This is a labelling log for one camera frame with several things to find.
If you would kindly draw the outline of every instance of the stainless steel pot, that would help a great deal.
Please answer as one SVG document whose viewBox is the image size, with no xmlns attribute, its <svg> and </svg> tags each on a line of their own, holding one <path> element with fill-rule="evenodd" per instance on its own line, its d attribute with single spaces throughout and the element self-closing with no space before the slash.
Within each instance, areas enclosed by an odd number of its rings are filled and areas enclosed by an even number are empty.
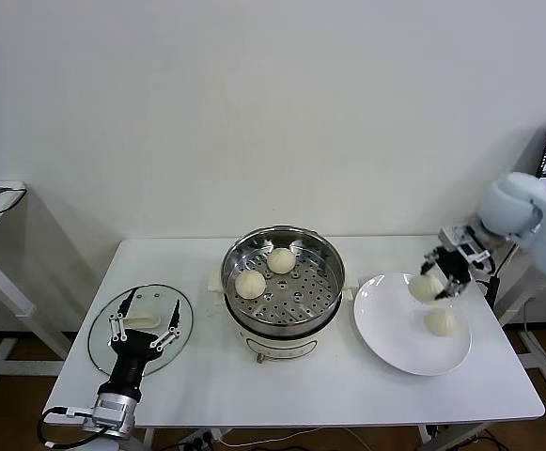
<svg viewBox="0 0 546 451">
<path fill-rule="evenodd" d="M 297 258 L 288 274 L 267 266 L 271 251 L 288 248 Z M 264 293 L 252 300 L 235 291 L 235 278 L 256 270 L 267 282 Z M 341 300 L 345 270 L 337 250 L 318 233 L 290 225 L 261 228 L 228 250 L 221 281 L 230 315 L 247 331 L 273 340 L 307 337 L 326 326 Z"/>
</svg>

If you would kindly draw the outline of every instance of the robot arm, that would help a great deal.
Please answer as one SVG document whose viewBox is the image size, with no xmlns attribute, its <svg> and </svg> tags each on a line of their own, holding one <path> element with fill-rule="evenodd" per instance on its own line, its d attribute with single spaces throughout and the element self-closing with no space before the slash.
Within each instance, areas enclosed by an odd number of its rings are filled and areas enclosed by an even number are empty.
<svg viewBox="0 0 546 451">
<path fill-rule="evenodd" d="M 53 449 L 70 449 L 82 446 L 101 436 L 118 440 L 131 437 L 134 428 L 134 409 L 141 400 L 139 386 L 146 365 L 162 356 L 164 349 L 180 336 L 180 300 L 177 300 L 167 330 L 160 336 L 135 329 L 125 329 L 124 320 L 139 288 L 133 288 L 122 301 L 116 314 L 109 318 L 112 336 L 110 344 L 117 354 L 110 379 L 97 391 L 92 408 L 54 407 L 45 411 L 39 420 L 39 440 Z M 77 443 L 53 443 L 42 434 L 42 424 L 48 414 L 61 414 L 69 418 L 84 417 L 83 430 L 94 435 Z"/>
<path fill-rule="evenodd" d="M 441 246 L 425 256 L 421 274 L 436 264 L 447 284 L 436 299 L 456 296 L 471 281 L 469 269 L 493 272 L 491 252 L 512 241 L 526 249 L 546 274 L 546 187 L 535 177 L 512 173 L 494 181 L 468 224 L 443 227 Z"/>
</svg>

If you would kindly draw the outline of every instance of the steamed bun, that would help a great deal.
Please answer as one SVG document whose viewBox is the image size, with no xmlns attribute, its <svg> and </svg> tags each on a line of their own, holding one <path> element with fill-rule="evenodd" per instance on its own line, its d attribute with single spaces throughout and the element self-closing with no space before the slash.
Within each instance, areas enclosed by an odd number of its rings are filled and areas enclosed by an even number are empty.
<svg viewBox="0 0 546 451">
<path fill-rule="evenodd" d="M 453 335 L 457 330 L 457 321 L 451 308 L 435 308 L 424 321 L 429 331 L 439 336 Z"/>
<path fill-rule="evenodd" d="M 295 255 L 289 249 L 274 249 L 267 259 L 267 264 L 272 272 L 287 274 L 295 266 Z"/>
<path fill-rule="evenodd" d="M 432 303 L 435 297 L 444 290 L 444 285 L 432 274 L 417 275 L 408 284 L 408 290 L 421 303 Z"/>
<path fill-rule="evenodd" d="M 258 271 L 242 272 L 235 279 L 235 291 L 244 299 L 255 299 L 266 290 L 266 280 Z"/>
</svg>

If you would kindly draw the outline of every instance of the wooden floor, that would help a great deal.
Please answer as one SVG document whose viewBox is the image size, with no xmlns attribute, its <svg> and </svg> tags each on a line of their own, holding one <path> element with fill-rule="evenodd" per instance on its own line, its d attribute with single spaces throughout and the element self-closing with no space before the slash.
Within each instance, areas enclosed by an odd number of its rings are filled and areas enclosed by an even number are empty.
<svg viewBox="0 0 546 451">
<path fill-rule="evenodd" d="M 522 343 L 514 333 L 507 333 L 516 351 L 524 351 Z M 546 330 L 536 331 L 536 337 L 546 349 Z M 55 356 L 37 339 L 20 340 L 11 359 L 56 360 Z M 546 382 L 536 370 L 529 375 L 546 405 Z M 54 385 L 55 378 L 46 377 L 0 377 L 0 451 L 43 450 L 36 438 L 37 419 Z M 414 450 L 419 444 L 414 427 L 401 428 L 357 428 L 354 429 L 371 447 L 379 450 Z M 75 428 L 47 428 L 48 436 L 56 442 L 73 441 L 83 434 Z M 293 429 L 234 429 L 225 438 L 228 443 L 245 443 L 275 437 L 283 437 Z M 496 424 L 490 431 L 510 451 L 546 450 L 546 416 L 535 421 Z M 190 433 L 187 429 L 169 429 L 156 432 L 153 450 L 176 443 Z M 144 431 L 138 429 L 137 437 Z M 305 434 L 282 443 L 264 444 L 269 449 L 280 449 L 299 445 L 311 451 L 358 451 L 364 450 L 348 432 L 340 428 L 324 429 Z M 232 448 L 249 450 L 253 446 Z M 221 444 L 214 449 L 226 448 Z M 467 451 L 495 450 L 489 441 L 472 443 Z"/>
</svg>

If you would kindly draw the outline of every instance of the power strip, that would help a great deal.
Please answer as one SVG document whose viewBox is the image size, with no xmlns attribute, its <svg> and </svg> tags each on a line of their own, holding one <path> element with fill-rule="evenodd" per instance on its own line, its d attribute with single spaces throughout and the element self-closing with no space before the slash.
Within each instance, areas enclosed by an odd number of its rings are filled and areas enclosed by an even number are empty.
<svg viewBox="0 0 546 451">
<path fill-rule="evenodd" d="M 202 429 L 196 430 L 193 434 L 188 435 L 187 437 L 185 437 L 181 441 L 184 442 L 184 443 L 192 443 L 194 439 L 201 439 L 203 441 L 204 440 L 204 433 L 209 431 L 210 434 L 212 434 L 212 443 L 216 443 L 216 442 L 218 442 L 219 439 L 222 439 L 225 434 L 230 432 L 230 430 L 231 430 L 230 428 L 223 428 L 223 429 L 219 429 L 219 428 L 202 428 Z M 204 442 L 201 445 L 201 449 L 208 449 L 208 444 Z"/>
</svg>

